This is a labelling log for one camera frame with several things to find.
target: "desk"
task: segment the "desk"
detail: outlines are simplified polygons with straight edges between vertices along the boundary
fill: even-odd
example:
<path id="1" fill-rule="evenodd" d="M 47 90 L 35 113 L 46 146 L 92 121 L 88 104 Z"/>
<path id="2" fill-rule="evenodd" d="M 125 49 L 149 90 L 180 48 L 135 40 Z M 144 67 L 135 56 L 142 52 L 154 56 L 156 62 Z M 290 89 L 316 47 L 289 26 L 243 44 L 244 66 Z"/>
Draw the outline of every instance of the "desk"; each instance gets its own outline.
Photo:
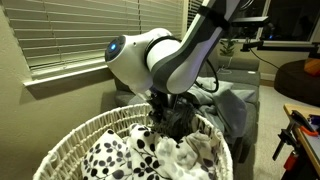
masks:
<path id="1" fill-rule="evenodd" d="M 309 114 L 320 114 L 320 108 L 311 108 L 293 104 L 285 104 L 284 110 L 288 116 L 291 115 L 292 110 L 299 111 L 306 118 Z M 293 129 L 293 134 L 298 143 L 302 145 L 318 176 L 320 176 L 320 136 L 308 136 L 297 127 Z"/>

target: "polka dot fabric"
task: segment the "polka dot fabric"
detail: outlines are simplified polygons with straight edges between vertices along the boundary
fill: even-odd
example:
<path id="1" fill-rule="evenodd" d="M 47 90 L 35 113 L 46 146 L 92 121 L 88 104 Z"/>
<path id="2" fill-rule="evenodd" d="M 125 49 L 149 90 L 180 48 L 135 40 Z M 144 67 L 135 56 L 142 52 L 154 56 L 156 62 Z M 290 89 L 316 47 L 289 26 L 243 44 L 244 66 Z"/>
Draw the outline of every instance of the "polka dot fabric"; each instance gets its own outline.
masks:
<path id="1" fill-rule="evenodd" d="M 214 179 L 213 141 L 197 131 L 176 142 L 141 124 L 123 139 L 107 130 L 84 156 L 83 179 Z"/>

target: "cable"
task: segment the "cable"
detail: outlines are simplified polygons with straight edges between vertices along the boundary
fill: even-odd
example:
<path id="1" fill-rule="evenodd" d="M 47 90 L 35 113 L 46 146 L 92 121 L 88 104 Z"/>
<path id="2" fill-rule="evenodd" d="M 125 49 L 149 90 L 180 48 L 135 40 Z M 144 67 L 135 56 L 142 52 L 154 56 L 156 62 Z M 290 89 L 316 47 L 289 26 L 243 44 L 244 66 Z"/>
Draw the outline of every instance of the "cable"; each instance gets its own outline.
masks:
<path id="1" fill-rule="evenodd" d="M 228 66 L 225 68 L 224 67 L 224 65 L 222 65 L 222 67 L 221 68 L 219 68 L 219 70 L 218 70 L 218 74 L 231 74 L 232 73 L 232 71 L 230 71 L 230 70 L 227 70 L 229 67 L 230 67 L 230 64 L 231 64 L 231 60 L 232 60 L 232 56 L 229 58 L 229 63 L 228 63 Z"/>
<path id="2" fill-rule="evenodd" d="M 209 61 L 209 59 L 207 59 L 207 63 L 209 64 L 209 66 L 210 66 L 211 70 L 213 71 L 214 77 L 215 77 L 215 79 L 216 79 L 216 81 L 214 82 L 214 83 L 216 84 L 215 89 L 214 89 L 214 90 L 207 89 L 207 88 L 203 87 L 203 85 L 202 85 L 202 84 L 200 84 L 200 83 L 198 83 L 197 81 L 195 82 L 195 84 L 196 84 L 199 88 L 201 88 L 202 90 L 204 90 L 204 91 L 206 91 L 206 92 L 209 92 L 209 93 L 215 93 L 215 92 L 217 92 L 217 91 L 218 91 L 218 89 L 219 89 L 219 80 L 218 80 L 218 76 L 217 76 L 216 71 L 214 70 L 213 65 L 212 65 L 212 64 L 211 64 L 211 62 Z"/>
<path id="3" fill-rule="evenodd" d="M 251 50 L 251 48 L 249 48 L 249 49 L 250 49 L 250 51 L 252 52 L 252 54 L 253 54 L 253 55 L 255 55 L 255 56 L 256 56 L 258 59 L 260 59 L 261 61 L 263 61 L 263 62 L 265 62 L 265 63 L 267 63 L 267 64 L 270 64 L 271 66 L 273 66 L 273 67 L 275 67 L 276 69 L 278 69 L 280 72 L 283 72 L 283 73 L 287 74 L 288 76 L 293 77 L 293 75 L 292 75 L 292 74 L 290 74 L 289 72 L 284 71 L 284 70 L 280 69 L 278 66 L 276 66 L 276 65 L 272 64 L 271 62 L 268 62 L 268 61 L 266 61 L 266 60 L 264 60 L 264 59 L 260 58 L 256 53 L 254 53 L 254 52 Z"/>
<path id="4" fill-rule="evenodd" d="M 243 6 L 240 7 L 239 11 L 245 11 L 247 10 L 254 0 L 248 0 Z"/>
<path id="5" fill-rule="evenodd" d="M 273 66 L 273 67 L 277 68 L 278 70 L 280 69 L 278 66 L 276 66 L 276 65 L 272 64 L 271 62 L 268 62 L 268 61 L 266 61 L 266 60 L 264 60 L 264 59 L 260 58 L 256 53 L 254 53 L 254 52 L 251 50 L 251 48 L 249 48 L 249 49 L 250 49 L 250 51 L 252 52 L 252 54 L 253 54 L 253 55 L 255 55 L 255 56 L 256 56 L 258 59 L 260 59 L 261 61 L 263 61 L 263 62 L 265 62 L 265 63 L 270 64 L 271 66 Z"/>

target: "couch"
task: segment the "couch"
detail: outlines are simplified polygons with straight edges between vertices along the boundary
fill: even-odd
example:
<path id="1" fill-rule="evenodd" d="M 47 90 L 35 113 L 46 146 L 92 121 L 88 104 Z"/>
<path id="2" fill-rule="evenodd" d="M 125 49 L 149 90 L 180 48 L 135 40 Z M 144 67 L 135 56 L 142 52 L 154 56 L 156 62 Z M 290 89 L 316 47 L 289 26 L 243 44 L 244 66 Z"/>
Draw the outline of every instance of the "couch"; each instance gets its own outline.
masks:
<path id="1" fill-rule="evenodd" d="M 229 57 L 218 55 L 217 51 L 208 57 L 213 64 L 219 81 L 231 82 L 233 90 L 251 90 L 254 93 L 250 98 L 245 100 L 245 108 L 247 116 L 243 136 L 237 137 L 229 143 L 230 152 L 234 161 L 234 165 L 245 162 L 250 148 L 255 144 L 257 139 L 257 123 L 259 116 L 259 84 L 260 73 L 258 72 L 259 60 L 241 59 L 233 57 L 230 61 Z M 213 72 L 205 63 L 199 73 L 200 77 L 212 77 Z M 130 89 L 115 77 L 115 85 L 117 88 L 115 95 L 115 103 L 122 107 L 136 103 L 142 103 L 142 99 L 135 96 Z"/>

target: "white laundry basket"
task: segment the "white laundry basket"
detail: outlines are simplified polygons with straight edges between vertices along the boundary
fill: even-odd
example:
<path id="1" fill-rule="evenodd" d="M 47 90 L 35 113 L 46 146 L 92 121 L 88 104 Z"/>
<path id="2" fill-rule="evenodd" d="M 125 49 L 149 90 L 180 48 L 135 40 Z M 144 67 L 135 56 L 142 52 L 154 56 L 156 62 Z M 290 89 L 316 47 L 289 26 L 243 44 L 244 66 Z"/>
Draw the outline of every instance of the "white laundry basket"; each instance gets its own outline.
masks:
<path id="1" fill-rule="evenodd" d="M 34 180 L 80 180 L 82 159 L 91 146 L 108 129 L 112 129 L 119 137 L 129 135 L 129 126 L 133 123 L 152 125 L 148 117 L 149 104 L 139 104 L 116 108 L 100 114 L 65 136 L 42 160 L 34 174 Z M 192 120 L 192 131 L 202 130 L 211 138 L 220 139 L 216 146 L 217 161 L 216 179 L 233 179 L 232 158 L 226 141 L 220 130 L 213 127 L 205 118 L 196 115 Z"/>

